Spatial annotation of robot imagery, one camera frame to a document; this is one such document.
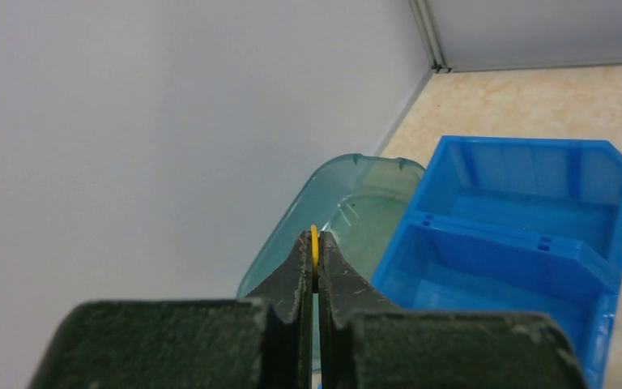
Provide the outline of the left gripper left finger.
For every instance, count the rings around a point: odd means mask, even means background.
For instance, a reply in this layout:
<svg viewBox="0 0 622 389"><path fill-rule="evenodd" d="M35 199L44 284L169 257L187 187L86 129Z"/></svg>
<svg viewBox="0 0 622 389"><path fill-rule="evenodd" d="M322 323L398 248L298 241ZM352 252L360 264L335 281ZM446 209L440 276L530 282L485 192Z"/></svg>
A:
<svg viewBox="0 0 622 389"><path fill-rule="evenodd" d="M239 299L100 300L54 332L32 388L308 388L313 235Z"/></svg>

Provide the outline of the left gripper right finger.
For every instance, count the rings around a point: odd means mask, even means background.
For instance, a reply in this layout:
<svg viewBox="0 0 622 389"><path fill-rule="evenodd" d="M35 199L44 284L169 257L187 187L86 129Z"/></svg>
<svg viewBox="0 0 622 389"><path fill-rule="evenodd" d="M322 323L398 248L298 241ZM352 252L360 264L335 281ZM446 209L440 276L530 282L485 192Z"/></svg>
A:
<svg viewBox="0 0 622 389"><path fill-rule="evenodd" d="M567 336L543 314L408 311L318 235L325 388L584 388Z"/></svg>

